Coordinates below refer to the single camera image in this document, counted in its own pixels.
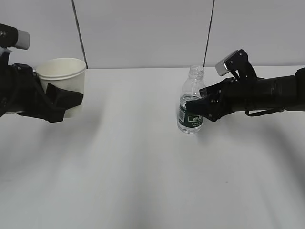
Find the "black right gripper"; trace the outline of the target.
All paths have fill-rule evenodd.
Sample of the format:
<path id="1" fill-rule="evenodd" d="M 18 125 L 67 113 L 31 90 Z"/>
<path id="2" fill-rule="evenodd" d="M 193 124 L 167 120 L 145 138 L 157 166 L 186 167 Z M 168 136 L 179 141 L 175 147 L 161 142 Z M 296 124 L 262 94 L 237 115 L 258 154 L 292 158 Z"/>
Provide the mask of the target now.
<path id="1" fill-rule="evenodd" d="M 212 122 L 237 111 L 256 111 L 259 109 L 254 98 L 254 88 L 259 78 L 241 83 L 233 78 L 225 78 L 219 83 L 199 90 L 201 99 L 188 101 L 186 110 L 201 115 Z"/>

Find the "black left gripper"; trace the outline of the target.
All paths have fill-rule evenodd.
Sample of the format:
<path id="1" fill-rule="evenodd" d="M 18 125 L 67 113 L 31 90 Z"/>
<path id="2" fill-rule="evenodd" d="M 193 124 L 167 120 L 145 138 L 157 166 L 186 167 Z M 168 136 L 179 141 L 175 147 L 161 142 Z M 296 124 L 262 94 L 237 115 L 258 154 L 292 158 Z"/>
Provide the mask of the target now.
<path id="1" fill-rule="evenodd" d="M 44 91 L 33 68 L 26 64 L 0 67 L 0 115 L 20 116 L 62 122 L 67 110 L 82 104 L 83 93 L 47 84 Z"/>

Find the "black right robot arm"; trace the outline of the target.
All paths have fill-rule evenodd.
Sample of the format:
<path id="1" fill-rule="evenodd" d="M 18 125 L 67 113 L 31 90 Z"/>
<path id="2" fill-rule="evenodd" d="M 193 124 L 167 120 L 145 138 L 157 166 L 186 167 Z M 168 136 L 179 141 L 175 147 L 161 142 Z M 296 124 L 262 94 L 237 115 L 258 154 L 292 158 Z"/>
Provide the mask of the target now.
<path id="1" fill-rule="evenodd" d="M 234 112 L 249 117 L 305 110 L 305 70 L 276 78 L 240 82 L 225 78 L 205 89 L 206 97 L 186 103 L 186 109 L 215 122 Z"/>

